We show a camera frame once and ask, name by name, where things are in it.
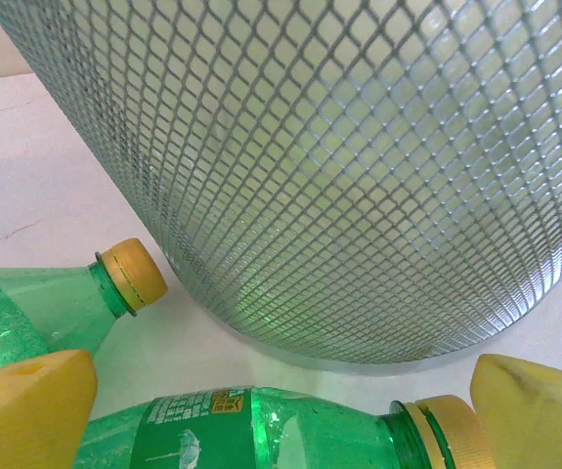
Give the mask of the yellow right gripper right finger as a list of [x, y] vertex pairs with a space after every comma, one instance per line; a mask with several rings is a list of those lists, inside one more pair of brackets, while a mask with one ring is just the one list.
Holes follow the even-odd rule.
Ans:
[[470, 396], [497, 469], [562, 469], [562, 370], [484, 354]]

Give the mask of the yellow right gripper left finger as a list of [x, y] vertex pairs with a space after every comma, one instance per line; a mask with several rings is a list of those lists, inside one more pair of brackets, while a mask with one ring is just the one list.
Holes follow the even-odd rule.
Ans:
[[0, 367], [0, 469], [71, 469], [97, 387], [85, 350]]

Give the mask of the green bottle yellow cap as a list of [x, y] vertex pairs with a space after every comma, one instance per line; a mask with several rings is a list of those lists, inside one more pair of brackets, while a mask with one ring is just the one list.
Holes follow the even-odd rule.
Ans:
[[72, 469], [496, 469], [456, 396], [372, 415], [301, 393], [234, 387], [159, 397], [91, 421]]
[[94, 354], [115, 322], [160, 299], [167, 285], [136, 238], [76, 268], [0, 268], [0, 366], [64, 350]]

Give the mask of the silver mesh waste bin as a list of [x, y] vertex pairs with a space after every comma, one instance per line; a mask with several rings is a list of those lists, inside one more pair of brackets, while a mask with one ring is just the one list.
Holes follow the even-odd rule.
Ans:
[[256, 342], [439, 357], [562, 278], [562, 0], [0, 0], [0, 25]]

